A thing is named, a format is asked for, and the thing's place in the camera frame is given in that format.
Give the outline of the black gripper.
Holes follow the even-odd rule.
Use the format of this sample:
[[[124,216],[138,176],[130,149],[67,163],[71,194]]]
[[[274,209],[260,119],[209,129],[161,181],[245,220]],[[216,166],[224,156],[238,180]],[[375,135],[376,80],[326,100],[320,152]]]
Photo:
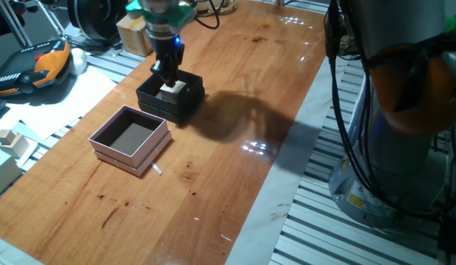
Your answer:
[[[165,78],[165,84],[173,88],[177,81],[179,66],[182,64],[185,44],[179,35],[172,35],[166,39],[150,38],[150,41],[157,59],[151,67],[151,72]]]

